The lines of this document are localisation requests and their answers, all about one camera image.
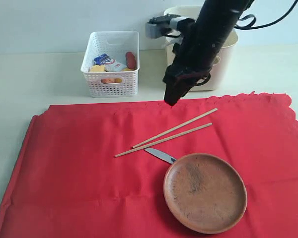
knife blade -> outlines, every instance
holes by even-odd
[[[168,155],[166,153],[164,153],[163,151],[161,150],[157,150],[157,149],[154,149],[154,148],[146,148],[145,149],[148,153],[156,156],[157,158],[161,159],[161,160],[164,160],[170,164],[172,164],[174,161],[176,161],[175,158],[173,158],[171,155]]]

red tablecloth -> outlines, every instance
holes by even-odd
[[[298,122],[285,94],[163,102],[51,106],[34,116],[0,206],[0,238],[203,237],[163,198],[169,166],[145,151],[114,158],[214,107],[155,146],[179,158],[217,155],[248,192],[244,217],[219,238],[298,238]]]

white table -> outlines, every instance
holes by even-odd
[[[80,72],[84,53],[0,55],[0,202],[33,115],[50,104],[162,100],[165,51],[142,51],[139,93],[91,98]],[[287,93],[298,120],[298,45],[237,47],[221,88],[185,98]]]

wooden chopstick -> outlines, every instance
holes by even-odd
[[[126,155],[126,154],[129,154],[129,153],[134,152],[134,151],[137,151],[137,150],[142,150],[142,149],[148,148],[148,147],[150,147],[150,146],[153,146],[153,145],[156,145],[156,144],[165,142],[165,141],[167,141],[167,140],[171,140],[171,139],[177,138],[177,137],[179,137],[179,136],[188,134],[188,133],[190,133],[190,132],[193,132],[193,131],[202,129],[202,128],[207,127],[207,126],[210,126],[210,125],[212,125],[212,123],[207,123],[207,124],[204,124],[204,125],[195,127],[195,128],[193,128],[193,129],[186,130],[186,131],[181,132],[181,133],[178,133],[178,134],[176,134],[176,135],[172,135],[172,136],[169,136],[169,137],[167,137],[167,138],[164,138],[164,139],[161,139],[161,140],[157,140],[157,141],[154,141],[154,142],[152,142],[152,143],[149,143],[149,144],[146,144],[146,145],[142,145],[142,146],[139,146],[139,147],[137,147],[137,148],[134,148],[134,149],[125,151],[125,152],[123,152],[123,153],[120,153],[120,154],[118,154],[118,155],[115,155],[115,157],[122,156],[122,155]]]
[[[185,125],[187,125],[187,124],[189,124],[189,123],[191,123],[191,122],[194,122],[194,121],[197,120],[197,119],[200,119],[200,118],[202,118],[202,117],[205,117],[205,116],[207,116],[208,114],[211,114],[211,113],[213,113],[213,112],[215,112],[215,111],[217,111],[217,110],[218,110],[217,108],[214,108],[214,109],[212,109],[212,110],[209,110],[208,112],[203,113],[203,114],[201,114],[201,115],[199,115],[199,116],[197,116],[197,117],[195,117],[195,118],[192,118],[191,120],[188,120],[188,121],[186,121],[186,122],[184,122],[184,123],[181,123],[181,124],[179,124],[179,125],[177,125],[177,126],[175,126],[175,127],[173,127],[173,128],[170,128],[169,130],[166,130],[166,131],[164,131],[164,132],[161,132],[160,134],[155,135],[155,136],[153,136],[153,137],[151,137],[151,138],[149,138],[149,139],[147,139],[147,140],[144,140],[143,142],[140,142],[139,144],[134,145],[132,148],[136,148],[136,147],[138,147],[138,146],[141,146],[141,145],[143,145],[143,144],[146,144],[146,143],[149,142],[149,141],[152,141],[152,140],[154,140],[154,139],[157,139],[157,138],[160,137],[160,136],[166,135],[166,134],[168,134],[169,132],[172,132],[172,131],[174,131],[174,130],[176,130],[176,129],[179,129],[179,128],[182,127],[182,126],[185,126]]]

brown plate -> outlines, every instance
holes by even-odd
[[[186,227],[216,234],[235,226],[247,205],[245,185],[237,171],[209,154],[185,155],[164,177],[164,198]]]

